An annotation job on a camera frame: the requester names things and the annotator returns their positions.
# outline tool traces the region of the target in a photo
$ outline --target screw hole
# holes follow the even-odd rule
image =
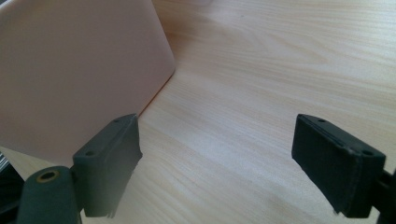
[[[363,150],[362,153],[363,153],[364,155],[366,155],[366,156],[373,156],[373,155],[374,155],[373,152],[368,151],[368,150]]]
[[[88,152],[85,153],[85,155],[86,156],[93,156],[93,155],[95,155],[95,152],[94,151],[88,151]]]
[[[51,170],[51,171],[47,171],[46,173],[40,175],[36,181],[38,183],[47,183],[50,182],[51,180],[55,179],[56,177],[58,177],[59,175],[59,171],[57,170]]]

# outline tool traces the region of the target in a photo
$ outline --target black mount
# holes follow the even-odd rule
[[[78,224],[87,217],[114,217],[142,152],[137,115],[112,120],[74,156],[71,169],[54,166],[23,186],[17,224]]]
[[[384,170],[386,156],[325,119],[299,115],[292,157],[336,213],[396,223],[396,172]]]

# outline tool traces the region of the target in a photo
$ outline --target light wood grain surface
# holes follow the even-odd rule
[[[396,168],[394,1],[154,0],[177,71],[142,114],[143,159],[114,219],[375,223],[336,216],[291,158],[322,117]],[[47,162],[1,148],[23,176]]]

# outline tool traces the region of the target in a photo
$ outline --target beige panel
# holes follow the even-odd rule
[[[149,0],[0,7],[0,145],[60,164],[174,72]]]

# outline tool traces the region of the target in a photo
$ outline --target black plastic part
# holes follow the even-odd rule
[[[87,217],[113,217],[142,152],[137,115],[111,121],[73,157],[78,207]]]
[[[381,213],[377,223],[396,223],[396,200],[392,192],[396,190],[396,172],[392,176],[384,171],[375,181],[372,190],[373,206]]]
[[[17,218],[23,183],[10,164],[0,173],[0,224]]]
[[[17,224],[27,223],[81,223],[73,179],[67,167],[50,167],[26,180]]]
[[[292,157],[336,213],[368,217],[370,190],[382,175],[385,155],[329,121],[299,115]]]

